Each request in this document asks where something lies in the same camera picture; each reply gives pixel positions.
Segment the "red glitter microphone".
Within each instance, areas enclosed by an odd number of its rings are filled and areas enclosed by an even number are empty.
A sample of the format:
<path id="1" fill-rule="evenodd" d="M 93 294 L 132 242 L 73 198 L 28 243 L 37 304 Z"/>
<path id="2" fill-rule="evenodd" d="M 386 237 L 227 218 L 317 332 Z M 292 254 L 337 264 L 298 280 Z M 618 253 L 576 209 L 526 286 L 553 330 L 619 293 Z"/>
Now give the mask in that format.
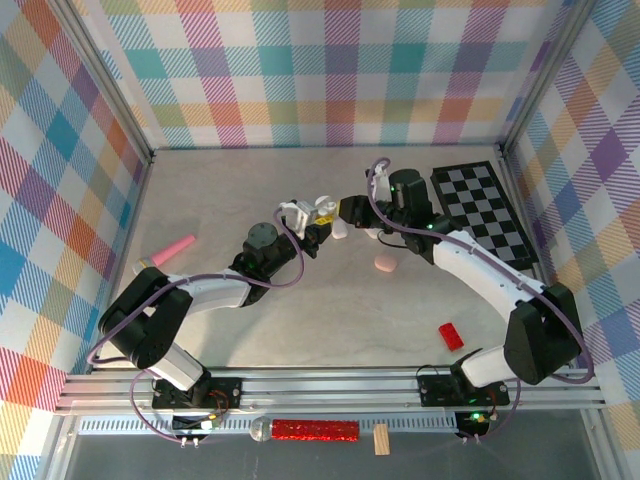
<path id="1" fill-rule="evenodd" d="M 266 416 L 253 420 L 249 432 L 257 442 L 356 442 L 360 437 L 360 427 L 356 421 L 272 419 Z"/>

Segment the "red toy brick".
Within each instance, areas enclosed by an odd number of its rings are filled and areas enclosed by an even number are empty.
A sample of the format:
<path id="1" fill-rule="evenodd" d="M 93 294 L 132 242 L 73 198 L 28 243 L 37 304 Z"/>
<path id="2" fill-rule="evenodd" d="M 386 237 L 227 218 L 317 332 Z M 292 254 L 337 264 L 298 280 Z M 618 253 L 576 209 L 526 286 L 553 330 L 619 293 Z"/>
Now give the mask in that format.
<path id="1" fill-rule="evenodd" d="M 463 339 L 453 323 L 448 322 L 440 325 L 438 332 L 449 351 L 455 352 L 465 346 Z"/>

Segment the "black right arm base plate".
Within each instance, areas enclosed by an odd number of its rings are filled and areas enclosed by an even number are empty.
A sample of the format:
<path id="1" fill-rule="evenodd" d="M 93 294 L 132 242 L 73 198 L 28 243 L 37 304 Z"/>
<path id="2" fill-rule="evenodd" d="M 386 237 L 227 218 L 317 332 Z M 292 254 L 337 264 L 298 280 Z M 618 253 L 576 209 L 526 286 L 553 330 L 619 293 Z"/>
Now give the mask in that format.
<path id="1" fill-rule="evenodd" d="M 422 407 L 498 407 L 510 404 L 507 386 L 495 382 L 477 388 L 454 375 L 421 375 L 417 377 Z"/>

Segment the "aluminium frame post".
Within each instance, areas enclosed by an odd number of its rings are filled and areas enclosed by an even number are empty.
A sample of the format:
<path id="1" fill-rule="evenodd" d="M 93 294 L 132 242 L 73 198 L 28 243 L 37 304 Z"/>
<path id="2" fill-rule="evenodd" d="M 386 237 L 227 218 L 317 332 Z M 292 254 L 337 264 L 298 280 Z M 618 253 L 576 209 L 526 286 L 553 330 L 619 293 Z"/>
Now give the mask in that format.
<path id="1" fill-rule="evenodd" d="M 549 27 L 532 63 L 536 69 L 531 70 L 525 78 L 523 95 L 512 106 L 503 133 L 497 141 L 504 159 L 515 150 L 598 0 L 567 1 L 569 4 L 560 8 Z"/>
<path id="2" fill-rule="evenodd" d="M 147 140 L 142 128 L 137 122 L 133 111 L 125 100 L 117 83 L 104 61 L 87 26 L 77 12 L 72 0 L 46 0 L 63 30 L 70 37 L 74 48 L 94 80 L 99 91 L 106 98 L 113 109 L 114 115 L 131 140 L 136 151 L 142 156 L 147 165 L 154 159 L 154 149 Z"/>

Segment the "black grey chessboard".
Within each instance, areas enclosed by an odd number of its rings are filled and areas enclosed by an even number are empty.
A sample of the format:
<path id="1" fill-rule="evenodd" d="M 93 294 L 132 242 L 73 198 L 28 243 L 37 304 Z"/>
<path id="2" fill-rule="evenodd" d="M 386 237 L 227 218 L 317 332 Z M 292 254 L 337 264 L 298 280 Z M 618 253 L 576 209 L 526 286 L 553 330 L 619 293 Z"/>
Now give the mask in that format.
<path id="1" fill-rule="evenodd" d="M 443 212 L 484 249 L 518 271 L 538 262 L 490 162 L 436 167 L 431 182 Z"/>

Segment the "aluminium side rail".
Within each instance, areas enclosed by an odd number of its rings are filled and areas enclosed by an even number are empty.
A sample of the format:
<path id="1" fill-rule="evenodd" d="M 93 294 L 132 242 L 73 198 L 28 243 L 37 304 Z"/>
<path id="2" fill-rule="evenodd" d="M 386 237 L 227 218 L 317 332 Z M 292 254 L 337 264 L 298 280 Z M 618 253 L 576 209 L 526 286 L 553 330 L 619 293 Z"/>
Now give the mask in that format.
<path id="1" fill-rule="evenodd" d="M 132 203 L 132 210 L 127 223 L 127 231 L 122 244 L 122 251 L 117 258 L 117 263 L 115 264 L 113 282 L 108 290 L 108 294 L 106 297 L 106 303 L 103 308 L 100 310 L 100 314 L 95 322 L 91 323 L 91 339 L 89 342 L 89 349 L 92 349 L 98 340 L 101 338 L 100 329 L 98 327 L 99 319 L 103 313 L 103 311 L 117 298 L 119 295 L 119 287 L 123 280 L 124 274 L 130 271 L 130 266 L 128 264 L 128 256 L 131 251 L 131 245 L 133 242 L 133 238 L 135 235 L 137 223 L 139 220 L 140 212 L 142 210 L 142 205 L 145 199 L 146 191 L 148 189 L 150 177 L 153 172 L 154 164 L 156 163 L 157 155 L 154 154 L 152 158 L 147 162 L 146 166 L 141 175 L 141 183 L 139 185 L 138 195 L 135 201 Z"/>
<path id="2" fill-rule="evenodd" d="M 526 204 L 517 188 L 517 183 L 509 167 L 507 158 L 501 153 L 500 150 L 497 151 L 496 161 L 498 164 L 498 168 L 500 170 L 500 174 L 503 177 L 504 188 L 509 194 L 509 198 L 514 206 L 514 209 L 518 215 L 518 218 L 520 219 L 523 229 L 531 243 L 532 249 L 537 258 L 537 260 L 533 263 L 533 266 L 531 267 L 531 276 L 543 282 L 546 286 L 549 286 L 550 280 L 545 271 L 544 265 L 542 264 L 542 254 L 539 252 L 538 247 L 534 243 L 534 240 L 535 240 L 534 231 L 529 223 L 529 216 L 526 210 Z"/>

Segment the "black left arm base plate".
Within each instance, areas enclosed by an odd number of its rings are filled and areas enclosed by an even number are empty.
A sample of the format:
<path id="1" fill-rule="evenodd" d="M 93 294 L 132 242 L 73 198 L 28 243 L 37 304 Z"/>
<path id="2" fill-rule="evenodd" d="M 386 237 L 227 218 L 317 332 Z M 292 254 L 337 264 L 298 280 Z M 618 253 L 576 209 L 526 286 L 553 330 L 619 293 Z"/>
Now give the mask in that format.
<path id="1" fill-rule="evenodd" d="M 206 377 L 186 391 L 167 380 L 155 380 L 152 388 L 154 409 L 237 409 L 240 406 L 242 379 Z"/>

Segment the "slotted metal strip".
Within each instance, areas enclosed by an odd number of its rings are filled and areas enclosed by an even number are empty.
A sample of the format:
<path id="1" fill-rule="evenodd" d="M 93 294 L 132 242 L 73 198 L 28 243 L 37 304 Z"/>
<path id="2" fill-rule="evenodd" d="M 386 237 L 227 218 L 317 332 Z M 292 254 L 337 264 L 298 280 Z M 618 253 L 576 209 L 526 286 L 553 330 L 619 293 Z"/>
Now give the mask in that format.
<path id="1" fill-rule="evenodd" d="M 231 417 L 220 426 L 209 430 L 209 433 L 248 434 L 256 416 Z M 365 415 L 344 418 L 344 421 L 357 421 L 362 433 L 372 433 L 377 424 L 386 424 L 390 433 L 454 433 L 458 430 L 455 416 L 434 415 Z M 87 416 L 83 417 L 77 427 L 79 435 L 145 435 L 152 434 L 139 419 L 132 415 L 124 416 Z"/>

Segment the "pink toy microphone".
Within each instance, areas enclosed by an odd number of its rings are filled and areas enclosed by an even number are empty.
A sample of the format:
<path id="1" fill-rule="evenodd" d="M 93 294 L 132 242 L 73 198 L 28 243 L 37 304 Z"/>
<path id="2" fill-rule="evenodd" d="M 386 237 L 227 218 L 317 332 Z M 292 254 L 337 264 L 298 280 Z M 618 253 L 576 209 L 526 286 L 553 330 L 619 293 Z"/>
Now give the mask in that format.
<path id="1" fill-rule="evenodd" d="M 171 258 L 175 257 L 180 252 L 184 251 L 190 245 L 192 245 L 196 240 L 196 237 L 192 234 L 187 235 L 170 245 L 166 246 L 160 251 L 157 251 L 147 257 L 143 257 L 138 259 L 132 265 L 132 271 L 135 275 L 139 274 L 146 268 L 149 267 L 160 267 L 164 263 L 166 263 Z"/>

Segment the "aluminium mounting rail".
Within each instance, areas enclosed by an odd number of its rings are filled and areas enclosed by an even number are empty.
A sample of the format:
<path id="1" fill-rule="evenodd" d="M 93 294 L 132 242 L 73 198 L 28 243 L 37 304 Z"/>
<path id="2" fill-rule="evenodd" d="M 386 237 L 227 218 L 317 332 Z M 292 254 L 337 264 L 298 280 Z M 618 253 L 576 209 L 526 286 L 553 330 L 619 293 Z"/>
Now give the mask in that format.
<path id="1" fill-rule="evenodd" d="M 148 377 L 136 380 L 131 369 L 97 369 L 67 378 L 55 407 L 59 415 L 128 413 L 201 413 L 176 400 L 161 402 Z M 422 410 L 416 370 L 404 368 L 215 369 L 215 378 L 238 378 L 234 414 L 414 413 Z M 466 401 L 461 411 L 601 409 L 604 395 L 595 379 L 581 385 L 547 378 L 536 386 L 506 381 L 507 404 L 490 399 Z"/>

